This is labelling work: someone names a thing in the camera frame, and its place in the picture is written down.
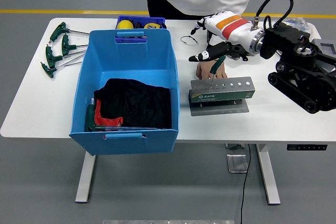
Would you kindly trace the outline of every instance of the blue plastic bin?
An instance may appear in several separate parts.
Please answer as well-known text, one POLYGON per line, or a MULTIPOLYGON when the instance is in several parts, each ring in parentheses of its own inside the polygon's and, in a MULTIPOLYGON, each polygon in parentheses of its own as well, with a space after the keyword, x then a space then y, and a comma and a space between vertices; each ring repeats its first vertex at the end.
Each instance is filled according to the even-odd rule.
POLYGON ((179 132, 180 95, 171 35, 166 29, 97 30, 89 37, 73 104, 70 137, 91 155, 171 152, 179 132), (116 37, 145 36, 141 43, 116 37), (172 128, 145 131, 85 132, 93 92, 110 78, 125 78, 169 88, 172 128))
MULTIPOLYGON (((160 25, 160 28, 165 28, 165 18, 161 17, 142 17, 142 16, 124 16, 120 15, 117 20, 116 27, 118 26, 119 22, 122 20, 131 20, 136 24, 137 22, 140 22, 142 26, 145 26, 148 23, 156 23, 160 25)), ((143 38, 117 38, 117 43, 123 43, 123 42, 144 42, 145 39, 143 38)))

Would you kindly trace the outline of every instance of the white table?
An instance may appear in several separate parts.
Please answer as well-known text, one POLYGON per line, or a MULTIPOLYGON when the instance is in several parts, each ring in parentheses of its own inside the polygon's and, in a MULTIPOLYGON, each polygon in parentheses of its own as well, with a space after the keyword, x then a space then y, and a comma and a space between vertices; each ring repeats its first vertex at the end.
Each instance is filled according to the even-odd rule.
MULTIPOLYGON (((50 21, 34 54, 28 70, 17 91, 7 117, 1 127, 3 137, 20 138, 70 138, 72 106, 80 71, 80 65, 65 67, 49 78, 41 68, 46 63, 45 48, 55 28, 65 22, 67 28, 76 31, 114 29, 116 19, 107 18, 55 18, 50 21), (25 121, 20 130, 15 127, 25 121)), ((199 30, 193 37, 199 42, 196 47, 180 41, 190 34, 193 20, 166 20, 172 35, 177 59, 181 94, 180 143, 253 143, 257 144, 263 172, 268 203, 280 204, 268 150, 275 143, 328 144, 336 142, 334 121, 336 111, 309 114, 268 83, 267 76, 275 70, 279 57, 269 60, 251 56, 247 62, 226 60, 229 77, 250 76, 256 92, 247 99, 248 113, 191 116, 188 91, 195 76, 196 63, 188 62, 189 56, 202 52, 206 47, 206 32, 199 30)), ((320 38, 312 26, 313 38, 320 38)), ((84 35, 69 34, 70 44, 82 45, 88 42, 84 35)), ((51 44, 54 56, 60 55, 61 36, 51 44)), ((86 153, 76 202, 86 202, 95 157, 86 153)))

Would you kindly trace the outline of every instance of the black pants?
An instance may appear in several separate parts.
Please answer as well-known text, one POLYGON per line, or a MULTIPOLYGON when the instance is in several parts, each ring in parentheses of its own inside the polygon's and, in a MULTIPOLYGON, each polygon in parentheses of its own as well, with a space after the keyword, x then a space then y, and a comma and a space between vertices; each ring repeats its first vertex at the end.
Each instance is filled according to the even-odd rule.
POLYGON ((167 0, 147 0, 150 17, 163 17, 165 19, 194 19, 199 20, 204 16, 187 15, 176 9, 167 0))

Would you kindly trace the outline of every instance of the red stripe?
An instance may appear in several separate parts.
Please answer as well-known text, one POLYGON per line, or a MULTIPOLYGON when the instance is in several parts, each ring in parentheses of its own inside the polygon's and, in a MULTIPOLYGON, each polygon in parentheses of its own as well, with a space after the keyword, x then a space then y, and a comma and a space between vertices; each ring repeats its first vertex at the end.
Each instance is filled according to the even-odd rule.
POLYGON ((222 32, 224 38, 229 39, 230 34, 233 32, 233 30, 235 30, 239 26, 242 26, 246 23, 248 23, 248 21, 246 19, 242 18, 242 19, 239 19, 239 20, 233 22, 232 24, 228 25, 227 27, 225 27, 223 32, 222 32))

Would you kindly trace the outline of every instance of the yellow floor line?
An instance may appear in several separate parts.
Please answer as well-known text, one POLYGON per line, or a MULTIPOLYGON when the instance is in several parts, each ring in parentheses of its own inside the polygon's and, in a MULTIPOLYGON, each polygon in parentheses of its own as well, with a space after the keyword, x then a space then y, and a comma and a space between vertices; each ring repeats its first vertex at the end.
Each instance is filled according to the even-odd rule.
MULTIPOLYGON (((48 10, 48 9, 0 9, 0 13, 9 14, 103 14, 103 15, 148 15, 146 10, 48 10)), ((243 13, 242 16, 254 17, 255 13, 243 13)), ((261 17, 282 17, 279 13, 262 13, 261 17)), ((336 19, 332 14, 289 14, 288 17, 329 18, 336 19)))
POLYGON ((140 10, 34 10, 34 9, 0 9, 0 13, 11 14, 104 14, 104 15, 148 15, 140 10))

